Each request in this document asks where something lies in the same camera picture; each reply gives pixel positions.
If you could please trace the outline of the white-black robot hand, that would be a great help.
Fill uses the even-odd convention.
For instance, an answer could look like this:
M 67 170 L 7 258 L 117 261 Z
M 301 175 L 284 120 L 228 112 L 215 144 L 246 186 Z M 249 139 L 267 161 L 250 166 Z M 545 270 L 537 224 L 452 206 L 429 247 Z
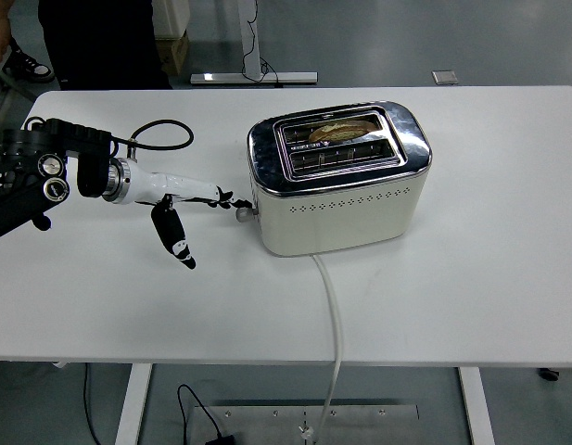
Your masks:
M 117 185 L 108 200 L 115 204 L 141 203 L 152 207 L 150 217 L 162 246 L 189 269 L 196 267 L 176 202 L 198 202 L 212 208 L 235 209 L 238 216 L 254 214 L 250 201 L 218 185 L 164 172 L 145 172 L 134 160 L 119 159 L 109 169 Z

